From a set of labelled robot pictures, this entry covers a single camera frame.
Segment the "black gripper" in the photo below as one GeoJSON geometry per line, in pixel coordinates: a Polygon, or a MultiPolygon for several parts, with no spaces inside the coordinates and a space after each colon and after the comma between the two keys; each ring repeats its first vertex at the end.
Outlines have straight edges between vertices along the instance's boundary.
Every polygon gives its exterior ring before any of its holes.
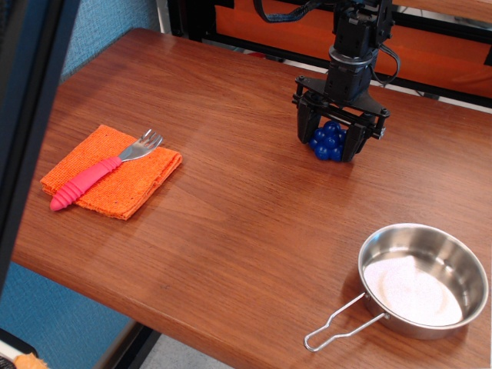
{"type": "Polygon", "coordinates": [[[332,117],[349,127],[344,139],[342,162],[352,161],[367,138],[383,137],[384,122],[390,113],[368,92],[377,55],[376,48],[356,57],[331,48],[326,78],[301,75],[295,79],[297,89],[293,103],[298,108],[298,138],[302,144],[311,140],[321,116],[332,117]]]}

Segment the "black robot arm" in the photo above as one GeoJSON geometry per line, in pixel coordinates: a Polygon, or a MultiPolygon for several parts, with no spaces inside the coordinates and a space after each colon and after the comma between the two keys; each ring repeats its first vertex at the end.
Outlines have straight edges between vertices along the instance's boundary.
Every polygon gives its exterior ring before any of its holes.
{"type": "Polygon", "coordinates": [[[302,143],[310,141],[321,118],[347,126],[343,162],[351,161],[367,139],[383,136],[390,112],[368,89],[376,78],[378,52],[391,52],[384,42],[393,25],[390,1],[340,1],[334,6],[335,41],[326,78],[296,78],[293,103],[302,143]]]}

